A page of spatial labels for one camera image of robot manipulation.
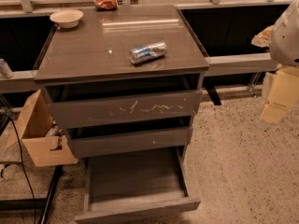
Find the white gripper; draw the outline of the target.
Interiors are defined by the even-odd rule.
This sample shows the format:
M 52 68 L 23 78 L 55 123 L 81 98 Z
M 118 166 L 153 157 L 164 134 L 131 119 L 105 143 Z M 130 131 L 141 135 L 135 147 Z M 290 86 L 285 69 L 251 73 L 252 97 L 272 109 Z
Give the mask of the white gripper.
M 277 19 L 254 36 L 251 44 L 264 48 L 270 44 L 270 57 L 281 64 L 299 65 L 299 0 L 290 3 Z M 278 124 L 299 101 L 299 69 L 289 66 L 263 79 L 263 109 L 260 120 Z

